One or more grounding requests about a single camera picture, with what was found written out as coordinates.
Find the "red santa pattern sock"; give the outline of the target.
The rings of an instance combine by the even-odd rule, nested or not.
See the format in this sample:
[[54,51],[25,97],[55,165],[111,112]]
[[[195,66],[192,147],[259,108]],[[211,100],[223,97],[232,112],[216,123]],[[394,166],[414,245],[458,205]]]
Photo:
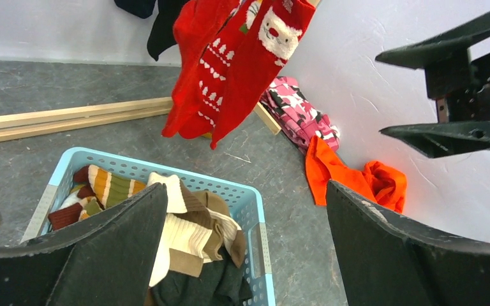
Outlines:
[[286,65],[318,1],[263,1],[228,69],[210,147],[237,128]]

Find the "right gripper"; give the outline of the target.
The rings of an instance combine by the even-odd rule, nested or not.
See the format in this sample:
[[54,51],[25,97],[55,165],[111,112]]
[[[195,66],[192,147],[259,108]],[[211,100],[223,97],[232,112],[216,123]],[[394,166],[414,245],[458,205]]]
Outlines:
[[380,133],[435,159],[490,150],[490,53],[470,59],[470,48],[490,37],[490,11],[424,41],[385,50],[375,61],[424,69],[436,124],[391,126]]

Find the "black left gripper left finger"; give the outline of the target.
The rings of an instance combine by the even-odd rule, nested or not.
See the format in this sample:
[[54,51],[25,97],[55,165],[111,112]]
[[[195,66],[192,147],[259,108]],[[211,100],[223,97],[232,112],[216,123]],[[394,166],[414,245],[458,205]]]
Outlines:
[[142,305],[167,211],[153,184],[63,229],[0,247],[0,305]]

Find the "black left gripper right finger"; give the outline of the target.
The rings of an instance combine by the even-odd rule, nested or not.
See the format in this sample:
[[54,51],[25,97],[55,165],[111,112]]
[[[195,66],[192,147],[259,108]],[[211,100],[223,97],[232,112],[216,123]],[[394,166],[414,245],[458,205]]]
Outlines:
[[326,200],[350,305],[490,305],[490,243],[432,228],[335,181]]

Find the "cream white sock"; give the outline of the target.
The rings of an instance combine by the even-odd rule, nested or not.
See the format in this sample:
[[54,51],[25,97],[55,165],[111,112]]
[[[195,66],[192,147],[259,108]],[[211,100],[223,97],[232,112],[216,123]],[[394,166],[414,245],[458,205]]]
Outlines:
[[210,191],[190,191],[177,175],[152,172],[147,185],[155,183],[166,185],[168,203],[150,287],[169,271],[199,277],[204,264],[223,259],[222,247],[236,267],[243,265],[246,239],[223,198]]

